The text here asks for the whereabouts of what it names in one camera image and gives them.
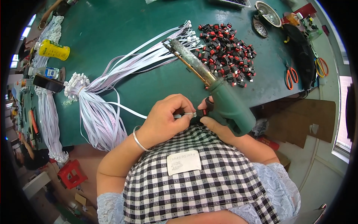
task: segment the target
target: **green soldering iron handle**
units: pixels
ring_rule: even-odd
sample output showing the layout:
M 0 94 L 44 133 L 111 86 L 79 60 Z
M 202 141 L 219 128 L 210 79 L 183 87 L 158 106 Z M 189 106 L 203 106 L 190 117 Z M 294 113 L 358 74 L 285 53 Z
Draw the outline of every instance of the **green soldering iron handle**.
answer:
M 256 119 L 228 82 L 219 78 L 209 86 L 208 90 L 214 100 L 214 111 L 223 118 L 216 119 L 219 123 L 227 125 L 236 137 L 252 130 Z

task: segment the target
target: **scissors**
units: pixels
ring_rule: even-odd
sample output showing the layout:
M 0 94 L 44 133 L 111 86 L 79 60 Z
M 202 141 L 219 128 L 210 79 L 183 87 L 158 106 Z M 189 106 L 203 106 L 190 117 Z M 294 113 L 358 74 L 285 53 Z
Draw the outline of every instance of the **scissors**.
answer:
M 286 75 L 286 85 L 289 90 L 293 89 L 293 82 L 298 83 L 298 75 L 296 70 L 289 66 L 289 63 L 286 61 L 287 75 Z
M 315 66 L 316 66 L 316 72 L 317 72 L 317 75 L 321 78 L 324 78 L 325 76 L 328 75 L 329 73 L 329 68 L 328 68 L 328 65 L 326 63 L 326 61 L 323 59 L 323 58 L 320 58 L 318 57 L 318 54 L 317 52 L 314 50 L 314 48 L 312 47 L 311 45 L 311 49 L 313 51 L 313 54 L 314 54 L 314 63 L 315 63 Z

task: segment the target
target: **silver bangle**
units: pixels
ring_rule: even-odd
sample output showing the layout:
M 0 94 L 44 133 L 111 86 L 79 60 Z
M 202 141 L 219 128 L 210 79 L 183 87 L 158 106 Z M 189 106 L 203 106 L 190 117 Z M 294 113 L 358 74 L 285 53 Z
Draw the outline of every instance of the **silver bangle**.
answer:
M 135 131 L 136 131 L 136 129 L 137 129 L 138 127 L 141 127 L 141 126 L 140 126 L 140 125 L 135 126 L 134 129 L 133 129 L 134 141 L 135 141 L 135 142 L 137 143 L 137 145 L 139 145 L 139 147 L 140 147 L 141 149 L 143 149 L 144 151 L 146 151 L 146 152 L 151 152 L 152 150 L 148 150 L 148 149 L 144 148 L 144 147 L 139 143 L 137 137 L 135 136 Z

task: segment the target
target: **green workbench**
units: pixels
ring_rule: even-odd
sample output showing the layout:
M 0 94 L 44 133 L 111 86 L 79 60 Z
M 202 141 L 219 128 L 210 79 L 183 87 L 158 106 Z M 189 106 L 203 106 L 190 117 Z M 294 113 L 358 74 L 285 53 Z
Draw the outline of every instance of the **green workbench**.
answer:
M 278 0 L 264 0 L 279 16 L 291 9 Z M 291 62 L 283 43 L 285 35 L 280 28 L 266 26 L 268 37 L 260 38 L 252 30 L 251 18 L 256 13 L 255 2 L 243 10 L 217 6 L 207 0 L 159 0 L 147 5 L 144 0 L 135 1 L 79 1 L 67 12 L 62 23 L 59 44 L 69 46 L 71 53 L 66 61 L 50 58 L 48 65 L 66 68 L 66 81 L 74 72 L 84 73 L 90 81 L 100 76 L 114 57 L 124 55 L 154 36 L 191 20 L 194 30 L 199 24 L 228 22 L 237 30 L 236 37 L 252 44 L 257 52 L 253 82 L 246 88 L 234 87 L 238 97 L 252 107 L 303 91 L 300 82 L 288 90 L 285 84 L 285 60 Z M 154 103 L 164 97 L 181 93 L 194 106 L 209 95 L 201 80 L 189 72 L 179 60 L 152 71 L 130 75 L 116 86 L 121 104 L 143 115 L 148 115 Z M 106 91 L 101 97 L 117 101 L 114 91 Z M 86 140 L 80 134 L 79 103 L 68 104 L 63 91 L 54 94 L 59 116 L 60 141 L 63 146 L 78 145 Z M 127 133 L 144 119 L 125 110 L 120 111 Z M 83 125 L 82 133 L 87 136 Z

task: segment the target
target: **checkered apron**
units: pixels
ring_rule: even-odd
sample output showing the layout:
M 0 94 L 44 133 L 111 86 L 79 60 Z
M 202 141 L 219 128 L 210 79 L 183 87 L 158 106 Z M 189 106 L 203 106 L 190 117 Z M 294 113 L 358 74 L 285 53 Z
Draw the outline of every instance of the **checkered apron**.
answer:
M 202 169 L 168 175 L 166 158 L 197 150 Z M 128 173 L 125 222 L 156 223 L 202 212 L 252 204 L 262 223 L 278 223 L 252 163 L 209 129 L 193 125 L 145 152 Z

